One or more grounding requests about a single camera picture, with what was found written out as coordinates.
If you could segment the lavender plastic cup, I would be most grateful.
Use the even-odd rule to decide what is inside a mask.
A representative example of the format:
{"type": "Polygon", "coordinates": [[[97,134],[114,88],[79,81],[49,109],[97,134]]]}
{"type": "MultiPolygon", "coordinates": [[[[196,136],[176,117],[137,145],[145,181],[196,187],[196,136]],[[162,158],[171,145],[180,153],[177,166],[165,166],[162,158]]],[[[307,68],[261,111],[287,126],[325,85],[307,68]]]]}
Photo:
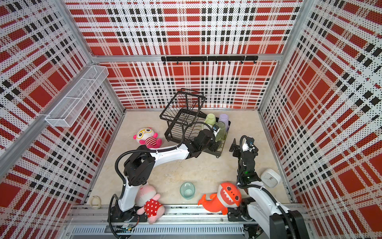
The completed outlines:
{"type": "Polygon", "coordinates": [[[229,129],[229,116],[227,114],[220,114],[219,122],[223,122],[225,124],[225,129],[228,131],[229,129]]]}

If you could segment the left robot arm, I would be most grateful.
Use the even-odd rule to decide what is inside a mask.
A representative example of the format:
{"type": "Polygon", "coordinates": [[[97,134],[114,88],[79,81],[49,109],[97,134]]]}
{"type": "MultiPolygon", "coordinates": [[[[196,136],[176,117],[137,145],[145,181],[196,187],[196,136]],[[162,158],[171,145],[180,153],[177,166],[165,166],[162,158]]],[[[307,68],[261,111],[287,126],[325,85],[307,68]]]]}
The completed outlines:
{"type": "Polygon", "coordinates": [[[147,183],[154,167],[175,160],[186,160],[198,157],[203,151],[216,150],[215,137],[220,128],[217,125],[204,125],[198,135],[193,139],[185,139],[187,129],[197,122],[189,124],[182,133],[181,142],[175,146],[149,149],[142,145],[136,150],[121,154],[115,162],[115,171],[122,179],[120,196],[113,195],[108,209],[108,222],[125,222],[137,215],[135,198],[142,185],[147,183]]]}

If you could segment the white mug green handle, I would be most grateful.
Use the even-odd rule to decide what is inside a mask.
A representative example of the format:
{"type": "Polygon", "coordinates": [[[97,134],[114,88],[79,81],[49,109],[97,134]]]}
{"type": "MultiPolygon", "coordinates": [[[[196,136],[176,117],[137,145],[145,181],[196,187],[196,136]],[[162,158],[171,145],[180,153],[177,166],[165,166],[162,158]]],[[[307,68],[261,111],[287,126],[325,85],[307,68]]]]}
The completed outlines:
{"type": "Polygon", "coordinates": [[[210,125],[210,126],[213,126],[214,124],[216,124],[216,117],[214,114],[207,114],[206,118],[205,118],[205,121],[204,123],[210,125]]]}

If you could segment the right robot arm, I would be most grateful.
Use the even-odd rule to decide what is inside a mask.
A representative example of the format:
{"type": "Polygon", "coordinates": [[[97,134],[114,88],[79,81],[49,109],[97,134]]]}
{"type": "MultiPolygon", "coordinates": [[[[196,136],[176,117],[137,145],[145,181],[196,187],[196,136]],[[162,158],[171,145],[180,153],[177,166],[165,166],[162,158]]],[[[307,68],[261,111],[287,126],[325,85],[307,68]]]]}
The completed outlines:
{"type": "Polygon", "coordinates": [[[255,170],[258,148],[254,139],[243,135],[233,141],[230,152],[238,158],[237,186],[251,197],[241,204],[244,218],[254,220],[270,239],[308,239],[305,220],[299,211],[280,203],[265,187],[255,170]]]}

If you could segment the teal glass cup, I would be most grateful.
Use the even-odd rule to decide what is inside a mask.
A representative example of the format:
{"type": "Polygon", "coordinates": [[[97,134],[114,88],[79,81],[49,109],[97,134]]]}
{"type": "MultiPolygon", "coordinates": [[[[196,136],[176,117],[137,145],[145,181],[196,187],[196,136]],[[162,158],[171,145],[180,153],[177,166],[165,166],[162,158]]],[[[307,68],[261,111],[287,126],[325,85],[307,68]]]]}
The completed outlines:
{"type": "Polygon", "coordinates": [[[193,198],[194,194],[195,194],[195,186],[193,183],[191,182],[185,182],[181,185],[180,187],[180,194],[181,196],[186,199],[186,200],[190,200],[193,198]]]}

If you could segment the tall green glass cup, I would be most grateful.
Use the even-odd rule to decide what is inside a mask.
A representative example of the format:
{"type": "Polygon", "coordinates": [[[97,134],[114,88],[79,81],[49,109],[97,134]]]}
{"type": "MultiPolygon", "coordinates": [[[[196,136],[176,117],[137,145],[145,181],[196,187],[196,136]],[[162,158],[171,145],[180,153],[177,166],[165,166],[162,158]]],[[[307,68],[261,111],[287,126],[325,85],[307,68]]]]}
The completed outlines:
{"type": "Polygon", "coordinates": [[[225,140],[226,138],[226,124],[224,122],[218,121],[216,123],[217,134],[215,141],[225,140]]]}

